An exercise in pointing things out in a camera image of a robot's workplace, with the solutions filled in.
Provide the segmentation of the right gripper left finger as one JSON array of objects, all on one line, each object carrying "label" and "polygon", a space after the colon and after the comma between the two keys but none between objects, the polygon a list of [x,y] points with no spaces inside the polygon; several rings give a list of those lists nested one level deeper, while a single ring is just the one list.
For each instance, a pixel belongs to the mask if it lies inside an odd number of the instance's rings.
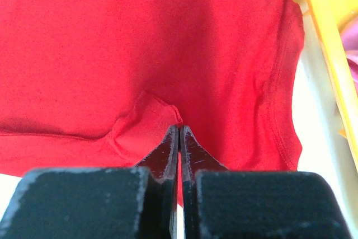
[{"label": "right gripper left finger", "polygon": [[133,167],[46,168],[18,183],[2,238],[175,238],[179,129]]}]

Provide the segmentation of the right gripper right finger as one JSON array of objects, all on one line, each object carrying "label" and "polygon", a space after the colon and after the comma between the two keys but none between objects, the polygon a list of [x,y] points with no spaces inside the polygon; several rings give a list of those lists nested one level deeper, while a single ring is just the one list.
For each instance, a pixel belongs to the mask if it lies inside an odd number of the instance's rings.
[{"label": "right gripper right finger", "polygon": [[186,238],[350,238],[326,180],[312,172],[231,171],[180,130]]}]

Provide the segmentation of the red t shirt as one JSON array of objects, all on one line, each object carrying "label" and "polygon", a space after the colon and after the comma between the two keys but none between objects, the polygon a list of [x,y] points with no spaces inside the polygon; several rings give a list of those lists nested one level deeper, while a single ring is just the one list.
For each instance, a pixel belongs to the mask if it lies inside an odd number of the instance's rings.
[{"label": "red t shirt", "polygon": [[293,0],[1,0],[1,173],[132,166],[188,125],[232,170],[296,170]]}]

